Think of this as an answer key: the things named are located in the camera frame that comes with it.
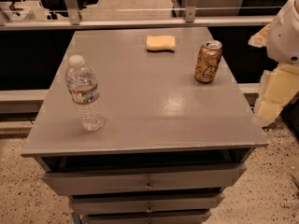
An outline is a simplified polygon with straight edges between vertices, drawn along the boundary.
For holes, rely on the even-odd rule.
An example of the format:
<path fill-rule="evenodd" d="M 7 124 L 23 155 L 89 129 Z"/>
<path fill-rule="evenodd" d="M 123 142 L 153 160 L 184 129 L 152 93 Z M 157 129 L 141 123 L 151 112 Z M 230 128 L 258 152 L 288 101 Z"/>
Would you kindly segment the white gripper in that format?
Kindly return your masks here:
<path fill-rule="evenodd" d="M 259 126 L 273 123 L 283 108 L 299 92 L 299 0 L 288 0 L 271 24 L 253 35 L 248 44 L 267 46 L 270 59 L 280 63 L 261 76 L 254 105 L 254 122 Z"/>

